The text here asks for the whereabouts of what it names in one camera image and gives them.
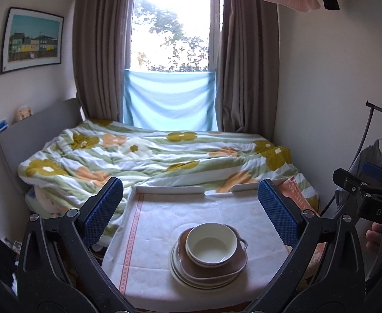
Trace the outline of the person's right hand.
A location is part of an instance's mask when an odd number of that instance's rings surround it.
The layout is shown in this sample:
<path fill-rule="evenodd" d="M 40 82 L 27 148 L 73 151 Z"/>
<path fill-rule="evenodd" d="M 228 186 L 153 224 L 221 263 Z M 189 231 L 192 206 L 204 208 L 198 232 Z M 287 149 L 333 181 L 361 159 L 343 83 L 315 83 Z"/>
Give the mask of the person's right hand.
<path fill-rule="evenodd" d="M 382 241 L 382 225 L 373 222 L 371 227 L 366 231 L 365 239 L 366 249 L 372 253 L 377 253 Z"/>

